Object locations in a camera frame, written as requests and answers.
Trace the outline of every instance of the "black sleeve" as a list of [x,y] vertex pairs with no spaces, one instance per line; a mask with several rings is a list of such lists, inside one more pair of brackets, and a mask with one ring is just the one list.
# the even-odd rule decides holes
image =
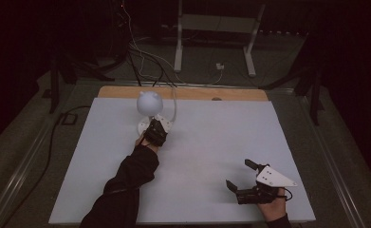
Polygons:
[[288,221],[287,214],[279,219],[268,221],[266,222],[266,224],[269,228],[291,228],[291,224]]
[[138,145],[121,163],[117,175],[104,186],[103,194],[83,218],[81,228],[135,227],[139,209],[139,188],[155,176],[158,156]]

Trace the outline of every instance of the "table leg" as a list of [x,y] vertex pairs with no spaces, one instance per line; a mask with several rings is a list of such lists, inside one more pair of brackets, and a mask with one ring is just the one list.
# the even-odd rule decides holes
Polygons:
[[54,113],[58,106],[59,101],[59,74],[58,74],[58,64],[57,64],[57,54],[54,52],[51,55],[51,66],[50,66],[50,76],[51,76],[51,109],[49,113]]
[[245,62],[247,64],[248,75],[250,77],[256,76],[255,66],[253,65],[253,60],[252,60],[252,56],[250,55],[250,52],[252,51],[253,43],[255,42],[256,36],[258,34],[259,25],[260,25],[264,11],[265,11],[265,4],[261,5],[255,24],[253,25],[253,30],[250,35],[250,43],[244,47]]
[[174,61],[174,72],[179,73],[182,65],[182,0],[178,0],[178,28],[176,38],[176,59]]

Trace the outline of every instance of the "robotic hand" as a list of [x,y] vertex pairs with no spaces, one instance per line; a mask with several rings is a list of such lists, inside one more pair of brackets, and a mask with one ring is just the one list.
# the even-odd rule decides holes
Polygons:
[[238,190],[237,186],[226,180],[227,187],[236,195],[238,204],[271,203],[276,198],[283,197],[277,195],[279,187],[297,186],[296,182],[272,169],[268,164],[256,164],[251,160],[245,160],[245,165],[258,171],[256,185],[252,189]]
[[161,116],[157,115],[151,121],[146,131],[144,132],[144,139],[156,146],[162,146],[171,129],[172,122],[166,121]]

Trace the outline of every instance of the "wooden edge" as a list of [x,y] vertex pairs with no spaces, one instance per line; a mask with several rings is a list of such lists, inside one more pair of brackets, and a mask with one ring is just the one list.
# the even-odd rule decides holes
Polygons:
[[[151,86],[103,86],[99,98],[137,98],[141,91],[155,91],[163,99],[172,99],[173,90],[170,87]],[[181,100],[223,100],[223,101],[268,101],[266,92],[262,89],[242,88],[198,88],[177,87],[176,98]]]

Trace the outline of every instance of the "dark background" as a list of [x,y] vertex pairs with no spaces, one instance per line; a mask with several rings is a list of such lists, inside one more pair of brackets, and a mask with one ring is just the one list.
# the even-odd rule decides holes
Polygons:
[[[94,41],[110,25],[111,2],[0,1],[0,134],[38,91],[36,80],[49,71],[55,43],[94,57]],[[176,23],[175,1],[126,2],[145,34],[158,39],[161,24]],[[233,1],[184,2],[189,12],[249,15]],[[371,169],[371,1],[269,1],[260,29],[307,35],[294,68],[323,63],[323,86]]]

